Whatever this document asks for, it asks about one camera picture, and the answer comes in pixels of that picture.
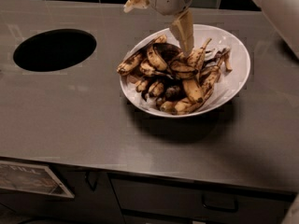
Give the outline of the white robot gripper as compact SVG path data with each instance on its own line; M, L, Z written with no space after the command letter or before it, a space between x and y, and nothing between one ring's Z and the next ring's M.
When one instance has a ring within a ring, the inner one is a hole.
M194 47L192 13L187 9L191 3L192 0L127 0L123 11L129 13L133 9L146 9L150 4L162 15L176 15L170 31L179 42L184 55L188 57Z

